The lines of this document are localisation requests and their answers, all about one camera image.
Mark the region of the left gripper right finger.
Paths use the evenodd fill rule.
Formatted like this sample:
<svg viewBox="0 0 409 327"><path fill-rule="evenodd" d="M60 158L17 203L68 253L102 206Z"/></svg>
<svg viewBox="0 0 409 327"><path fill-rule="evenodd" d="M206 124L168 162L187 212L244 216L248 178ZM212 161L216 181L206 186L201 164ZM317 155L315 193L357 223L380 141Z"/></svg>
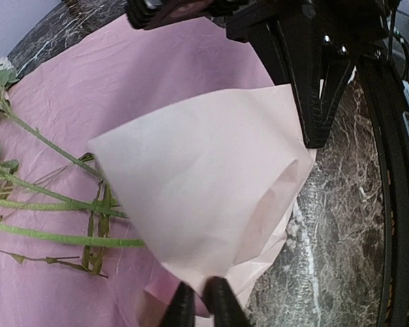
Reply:
<svg viewBox="0 0 409 327"><path fill-rule="evenodd" d="M215 327L250 327L228 281L223 277L211 277L204 287L204 304L213 316Z"/></svg>

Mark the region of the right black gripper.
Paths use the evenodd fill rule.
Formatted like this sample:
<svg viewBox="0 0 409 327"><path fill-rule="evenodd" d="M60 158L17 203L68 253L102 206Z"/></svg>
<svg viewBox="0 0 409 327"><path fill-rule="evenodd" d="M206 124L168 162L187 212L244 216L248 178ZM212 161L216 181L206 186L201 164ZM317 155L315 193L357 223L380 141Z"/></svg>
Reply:
<svg viewBox="0 0 409 327"><path fill-rule="evenodd" d="M206 16L249 43L275 85L292 85L303 141L322 148L360 49L390 40L388 1L127 1L131 26L152 30Z"/></svg>

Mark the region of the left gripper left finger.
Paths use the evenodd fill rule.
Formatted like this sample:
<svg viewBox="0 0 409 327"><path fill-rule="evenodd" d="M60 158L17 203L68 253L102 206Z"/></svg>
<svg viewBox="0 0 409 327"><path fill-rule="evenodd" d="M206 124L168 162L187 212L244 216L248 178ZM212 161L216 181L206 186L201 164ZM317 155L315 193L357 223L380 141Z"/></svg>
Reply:
<svg viewBox="0 0 409 327"><path fill-rule="evenodd" d="M195 326L195 291L188 284L180 282L158 326Z"/></svg>

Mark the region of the blue flower stem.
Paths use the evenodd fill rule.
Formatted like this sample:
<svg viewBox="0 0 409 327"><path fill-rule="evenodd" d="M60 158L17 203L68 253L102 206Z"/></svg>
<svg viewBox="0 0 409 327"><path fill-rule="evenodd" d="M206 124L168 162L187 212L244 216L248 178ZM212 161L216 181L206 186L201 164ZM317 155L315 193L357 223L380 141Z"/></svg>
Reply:
<svg viewBox="0 0 409 327"><path fill-rule="evenodd" d="M20 228L11 225L5 225L1 222L0 232L7 232L10 234L36 238L40 240L48 240L67 245L82 245L107 248L144 247L145 245L144 242L138 238L99 238L92 236L54 234L48 232L41 232L38 230Z"/></svg>

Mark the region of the pink wrapping paper sheet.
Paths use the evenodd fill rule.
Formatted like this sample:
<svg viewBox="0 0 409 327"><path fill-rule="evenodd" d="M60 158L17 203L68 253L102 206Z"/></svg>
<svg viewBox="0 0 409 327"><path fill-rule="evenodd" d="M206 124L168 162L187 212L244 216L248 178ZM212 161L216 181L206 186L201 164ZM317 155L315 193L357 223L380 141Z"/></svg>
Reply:
<svg viewBox="0 0 409 327"><path fill-rule="evenodd" d="M285 241L316 153L290 85L205 18L133 30L125 17L10 90L14 112L96 166L125 207L104 276L59 264L79 247L0 232L0 326L156 326L180 281L225 276L242 304Z"/></svg>

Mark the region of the mauve rose stem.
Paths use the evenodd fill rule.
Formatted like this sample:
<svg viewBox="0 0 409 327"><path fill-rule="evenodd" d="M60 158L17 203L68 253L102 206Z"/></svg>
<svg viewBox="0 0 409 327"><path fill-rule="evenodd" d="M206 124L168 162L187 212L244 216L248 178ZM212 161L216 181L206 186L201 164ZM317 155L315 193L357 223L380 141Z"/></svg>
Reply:
<svg viewBox="0 0 409 327"><path fill-rule="evenodd" d="M80 258L79 256L59 257L59 258L46 256L42 258L31 258L25 255L12 253L9 251L3 251L3 250L0 250L0 253L10 256L19 264L23 264L24 262L44 262L49 265L60 264L62 266L67 266L75 270L84 271L86 273L89 273L90 275L95 275L95 276L99 276L99 277L106 278L106 279L108 278L107 275L104 275L100 272L95 272L94 270L91 270L89 268L85 268L82 264L76 264L76 263L67 261L67 259L71 259L71 260L79 259Z"/></svg>

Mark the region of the white rose stem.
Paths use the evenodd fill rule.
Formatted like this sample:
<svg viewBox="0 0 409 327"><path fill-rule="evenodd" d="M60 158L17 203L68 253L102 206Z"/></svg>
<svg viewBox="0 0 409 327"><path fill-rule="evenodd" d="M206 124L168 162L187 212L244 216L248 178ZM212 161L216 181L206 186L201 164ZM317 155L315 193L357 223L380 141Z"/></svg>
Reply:
<svg viewBox="0 0 409 327"><path fill-rule="evenodd" d="M82 168L85 172L89 173L95 178L102 180L102 175L95 168L92 168L83 160L78 159L67 151L63 150L61 147L56 145L48 138L44 137L37 129L32 128L28 123L24 122L14 113L10 100L7 99L6 94L7 87L15 81L16 78L14 76L13 69L0 69L0 114L2 114L6 119L11 120L11 122L17 124L19 127L23 128L26 132L37 138L54 152L66 158L70 163L78 166L79 168Z"/></svg>
<svg viewBox="0 0 409 327"><path fill-rule="evenodd" d="M17 177L18 168L19 162L17 160L3 161L0 159L0 207L29 211L92 211L120 219L126 218L126 214L117 208L117 203L104 181L97 183L97 192L92 201L81 201ZM33 197L41 195L54 201L33 202L25 200L19 202L12 200L11 197L17 189L28 191Z"/></svg>

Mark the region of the peach and orange flower stem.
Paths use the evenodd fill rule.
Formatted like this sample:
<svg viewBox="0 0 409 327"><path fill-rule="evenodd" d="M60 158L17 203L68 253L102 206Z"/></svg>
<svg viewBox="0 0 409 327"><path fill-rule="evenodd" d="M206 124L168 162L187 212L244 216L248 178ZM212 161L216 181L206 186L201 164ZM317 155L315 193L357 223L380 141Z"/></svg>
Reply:
<svg viewBox="0 0 409 327"><path fill-rule="evenodd" d="M118 202L112 195L110 186L104 181L98 183L98 191L93 203L99 204L102 208L114 208L118 206ZM109 238L110 215L91 211L87 226L87 236ZM95 245L86 245L84 247L81 264L83 269L91 276L106 277L101 273L105 249L105 247Z"/></svg>

